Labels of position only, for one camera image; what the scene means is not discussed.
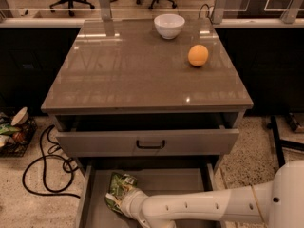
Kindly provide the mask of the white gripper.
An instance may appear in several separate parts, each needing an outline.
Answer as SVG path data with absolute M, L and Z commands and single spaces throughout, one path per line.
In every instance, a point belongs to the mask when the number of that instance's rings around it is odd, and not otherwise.
M 144 221 L 142 211 L 143 202 L 148 196 L 139 188 L 112 193 L 115 207 L 122 210 L 123 214 L 136 221 Z

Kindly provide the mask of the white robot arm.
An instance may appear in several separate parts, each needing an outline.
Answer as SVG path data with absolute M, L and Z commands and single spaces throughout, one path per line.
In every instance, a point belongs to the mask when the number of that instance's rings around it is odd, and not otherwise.
M 272 181 L 236 189 L 147 196 L 123 175 L 105 195 L 108 205 L 142 228 L 176 228 L 179 219 L 260 223 L 304 228 L 304 161 L 289 161 Z

